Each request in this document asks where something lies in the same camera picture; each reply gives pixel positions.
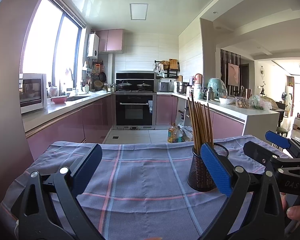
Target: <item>oven handle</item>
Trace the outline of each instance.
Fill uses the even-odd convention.
[[[144,105],[144,106],[149,106],[149,103],[145,103],[145,104],[123,104],[123,103],[120,103],[120,105]]]

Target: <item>sink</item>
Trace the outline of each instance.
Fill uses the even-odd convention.
[[[89,97],[90,95],[88,95],[88,96],[81,96],[81,97],[69,97],[69,98],[67,98],[67,102],[69,102],[69,101],[75,101],[75,100],[79,100],[79,99],[82,99],[82,98],[87,98],[87,97]]]

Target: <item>cutting board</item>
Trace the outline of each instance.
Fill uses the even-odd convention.
[[[171,70],[179,70],[177,59],[169,59],[169,62],[170,62],[170,69]]]

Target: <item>built-in oven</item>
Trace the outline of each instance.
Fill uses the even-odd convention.
[[[116,93],[114,129],[146,130],[155,128],[155,93]]]

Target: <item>food container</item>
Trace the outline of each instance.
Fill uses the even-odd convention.
[[[235,98],[227,97],[227,98],[219,98],[220,104],[230,105],[235,102]]]
[[[236,97],[236,107],[247,109],[249,107],[249,103],[248,103],[247,98],[245,98],[245,97]]]

